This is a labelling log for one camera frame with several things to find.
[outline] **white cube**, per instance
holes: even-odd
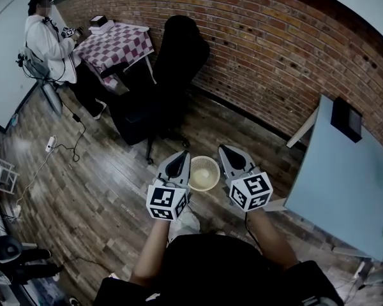
[[[265,172],[231,182],[230,198],[245,212],[266,205],[273,187]]]
[[[146,207],[155,219],[176,220],[188,202],[187,191],[183,188],[150,185],[147,190]]]

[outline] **white cable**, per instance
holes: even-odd
[[[32,179],[32,181],[29,183],[29,185],[24,189],[21,197],[16,201],[16,207],[19,205],[19,201],[21,201],[23,198],[24,198],[24,194],[26,193],[26,191],[31,187],[31,185],[33,184],[34,180],[36,180],[37,178],[37,175],[38,173],[41,171],[41,169],[43,168],[43,166],[45,165],[45,163],[47,163],[47,160],[49,159],[51,153],[53,153],[53,151],[55,150],[55,147],[57,146],[57,142],[58,142],[58,138],[56,135],[54,135],[54,138],[55,138],[55,142],[54,142],[54,146],[53,148],[51,149],[51,151],[49,152],[49,154],[47,155],[47,157],[45,158],[45,161],[44,163],[40,166],[40,169],[38,169],[38,171],[36,172],[36,174],[34,175],[34,178]]]

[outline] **person's arm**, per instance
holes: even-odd
[[[75,48],[75,41],[73,38],[65,38],[58,42],[58,39],[44,24],[36,25],[34,38],[38,50],[48,60],[64,59],[68,57]]]
[[[155,220],[152,230],[132,270],[129,282],[149,287],[159,274],[165,254],[170,221]]]
[[[294,251],[261,208],[248,212],[248,219],[262,255],[284,270],[298,264]]]

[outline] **brick wall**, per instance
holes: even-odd
[[[194,84],[293,134],[320,94],[342,96],[383,144],[383,37],[335,0],[58,0],[69,26],[95,15],[149,26],[194,19],[211,55]]]

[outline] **tabletop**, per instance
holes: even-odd
[[[148,27],[115,23],[104,34],[90,35],[74,51],[98,74],[121,62],[132,65],[154,51],[148,30]],[[103,81],[110,88],[117,84],[114,75]]]
[[[331,125],[325,96],[285,207],[350,246],[383,260],[383,146],[362,127],[354,143]]]

